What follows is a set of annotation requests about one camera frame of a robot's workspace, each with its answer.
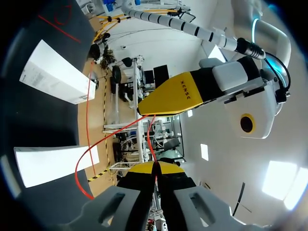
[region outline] black table surface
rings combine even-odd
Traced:
[[[69,38],[38,15],[80,42]],[[42,4],[31,16],[28,15],[18,28],[14,28],[14,33],[4,48],[5,55],[0,64],[0,155],[7,155],[13,174],[21,187],[22,192],[17,200],[44,226],[70,222],[80,214],[88,198],[76,186],[73,174],[25,188],[13,148],[79,145],[78,108],[77,105],[21,83],[19,78],[41,39],[82,71],[93,37],[94,31],[75,0],[55,0]],[[78,176],[81,185],[91,194],[84,170],[79,171]]]

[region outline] wooden floor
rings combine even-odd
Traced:
[[[106,76],[106,72],[101,70],[100,66],[97,64],[93,65],[93,71],[97,74],[99,79],[99,88],[95,91],[95,99],[89,101],[89,111],[88,111],[88,121],[89,121],[89,137],[90,145],[94,144],[98,140],[104,138],[103,125],[106,120],[107,124],[111,124],[115,120],[115,100],[112,101],[112,94],[110,90],[110,81],[107,78],[107,83],[103,78]],[[88,60],[85,63],[83,74],[88,76],[91,70],[91,60]],[[106,119],[104,118],[104,93],[105,85],[106,88],[106,101],[105,101],[105,110],[106,110]],[[78,130],[79,130],[79,143],[82,146],[87,146],[87,133],[86,133],[86,103],[81,103],[78,105]],[[134,110],[129,108],[128,103],[125,103],[119,100],[119,117],[120,123],[131,122],[134,120]],[[107,140],[107,150],[105,146],[105,141],[97,145],[98,154],[100,162],[94,165],[96,175],[104,171],[108,166],[108,159],[110,164],[114,164],[114,155],[112,149],[113,138]],[[93,168],[89,167],[85,169],[87,178],[92,178],[94,176]],[[101,194],[104,190],[116,182],[116,176],[112,177],[110,172],[105,173],[101,177],[90,182],[90,189],[93,196]]]

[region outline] red marking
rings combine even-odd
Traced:
[[[72,40],[75,40],[76,42],[81,43],[81,41],[73,36],[71,36],[70,34],[66,33],[65,31],[61,30],[59,27],[57,27],[56,25],[52,24],[51,22],[49,22],[47,19],[43,18],[42,16],[38,15],[38,17],[45,21],[46,23],[48,23],[49,25],[53,26],[54,28],[56,28],[57,30],[61,31],[63,34],[65,34],[66,36],[68,36],[69,38],[71,38]]]
[[[71,16],[72,16],[72,5],[69,4],[69,5],[67,5],[67,6],[62,6],[62,7],[60,8],[60,12],[61,12],[61,13],[64,12],[65,9],[68,9],[68,17],[67,17],[67,20],[66,20],[64,23],[59,22],[59,21],[58,21],[58,18],[57,18],[59,12],[56,12],[56,13],[54,14],[54,21],[56,22],[56,24],[64,26],[64,25],[67,24],[68,21],[71,19]]]

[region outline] yellow robot part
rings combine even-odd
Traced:
[[[171,116],[203,103],[190,72],[174,76],[138,104],[141,115]]]

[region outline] white cardboard box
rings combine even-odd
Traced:
[[[73,104],[87,100],[89,78],[43,40],[33,50],[19,81]],[[90,81],[89,100],[94,97],[95,83]]]
[[[15,157],[26,188],[65,177],[75,172],[76,164],[88,147],[18,148]],[[93,163],[99,163],[97,147],[91,149]],[[90,152],[78,165],[78,171],[92,166]]]

